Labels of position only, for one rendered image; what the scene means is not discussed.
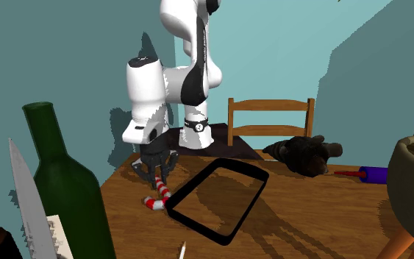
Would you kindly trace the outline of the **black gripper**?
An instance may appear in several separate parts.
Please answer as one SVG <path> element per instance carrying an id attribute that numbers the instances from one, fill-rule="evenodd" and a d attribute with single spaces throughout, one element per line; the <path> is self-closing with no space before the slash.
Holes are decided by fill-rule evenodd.
<path id="1" fill-rule="evenodd" d="M 140 145 L 140 159 L 132 162 L 133 171 L 139 178 L 149 182 L 153 189 L 156 189 L 155 171 L 144 171 L 143 163 L 149 168 L 160 166 L 162 181 L 166 182 L 169 173 L 173 171 L 176 166 L 179 159 L 179 153 L 176 150 L 170 151 L 167 135 L 160 135 L 151 143 Z"/>

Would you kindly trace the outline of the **red white candy cane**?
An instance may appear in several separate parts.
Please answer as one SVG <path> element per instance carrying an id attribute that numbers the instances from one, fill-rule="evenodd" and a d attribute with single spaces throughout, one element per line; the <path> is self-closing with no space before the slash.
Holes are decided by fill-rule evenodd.
<path id="1" fill-rule="evenodd" d="M 155 199 L 151 196 L 147 196 L 143 203 L 144 205 L 151 209 L 151 210 L 164 210 L 165 209 L 165 203 L 168 201 L 168 199 L 171 197 L 170 190 L 166 187 L 166 185 L 163 183 L 161 178 L 159 176 L 155 177 L 155 183 L 156 188 L 158 192 L 161 195 L 161 199 Z"/>

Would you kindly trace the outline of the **dark green wine bottle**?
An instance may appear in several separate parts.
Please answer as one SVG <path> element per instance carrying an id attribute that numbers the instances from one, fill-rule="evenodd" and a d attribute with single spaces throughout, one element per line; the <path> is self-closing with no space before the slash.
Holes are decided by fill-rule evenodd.
<path id="1" fill-rule="evenodd" d="M 51 102 L 23 111 L 39 157 L 34 176 L 47 216 L 59 216 L 74 259 L 116 259 L 100 184 L 66 150 Z"/>

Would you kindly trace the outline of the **wooden chair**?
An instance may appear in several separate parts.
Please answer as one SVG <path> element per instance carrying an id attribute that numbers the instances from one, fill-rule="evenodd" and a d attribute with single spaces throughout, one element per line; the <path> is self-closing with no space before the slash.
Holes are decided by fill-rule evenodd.
<path id="1" fill-rule="evenodd" d="M 233 145 L 235 136 L 305 136 L 313 133 L 315 99 L 306 102 L 292 99 L 248 99 L 236 102 L 228 98 L 227 145 Z M 245 125 L 234 127 L 235 111 L 304 111 L 304 127 L 293 125 Z"/>

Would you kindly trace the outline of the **silver knife blade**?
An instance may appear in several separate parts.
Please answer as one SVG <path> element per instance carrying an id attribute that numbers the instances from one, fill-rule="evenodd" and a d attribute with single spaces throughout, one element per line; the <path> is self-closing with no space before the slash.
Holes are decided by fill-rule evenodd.
<path id="1" fill-rule="evenodd" d="M 49 224 L 33 176 L 11 138 L 10 161 L 31 259 L 57 259 Z"/>

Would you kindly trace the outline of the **dark brown teddy bear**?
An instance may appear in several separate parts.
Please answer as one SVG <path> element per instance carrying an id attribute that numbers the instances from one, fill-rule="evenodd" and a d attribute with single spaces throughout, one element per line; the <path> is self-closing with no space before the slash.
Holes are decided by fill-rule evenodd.
<path id="1" fill-rule="evenodd" d="M 263 153 L 284 163 L 292 172 L 306 177 L 316 177 L 329 171 L 328 159 L 343 154 L 340 143 L 325 143 L 324 140 L 323 135 L 295 136 L 265 147 Z"/>

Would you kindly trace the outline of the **wooden table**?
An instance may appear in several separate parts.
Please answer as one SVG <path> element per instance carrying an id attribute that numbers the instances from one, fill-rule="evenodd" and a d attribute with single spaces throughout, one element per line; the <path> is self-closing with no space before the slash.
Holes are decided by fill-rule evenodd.
<path id="1" fill-rule="evenodd" d="M 400 228 L 387 188 L 347 177 L 347 166 L 308 178 L 274 161 L 254 165 L 266 185 L 220 169 L 179 204 L 222 233 L 240 222 L 221 246 L 148 209 L 143 198 L 156 191 L 123 163 L 101 188 L 117 258 L 177 259 L 185 247 L 185 259 L 376 259 Z"/>

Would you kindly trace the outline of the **olive pot on wooden legs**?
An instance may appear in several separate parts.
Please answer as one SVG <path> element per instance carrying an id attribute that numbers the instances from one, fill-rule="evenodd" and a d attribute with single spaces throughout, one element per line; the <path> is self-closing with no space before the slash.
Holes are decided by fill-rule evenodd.
<path id="1" fill-rule="evenodd" d="M 376 259 L 397 259 L 414 243 L 414 136 L 397 142 L 388 164 L 387 191 L 400 223 Z M 408 259 L 414 259 L 414 250 Z"/>

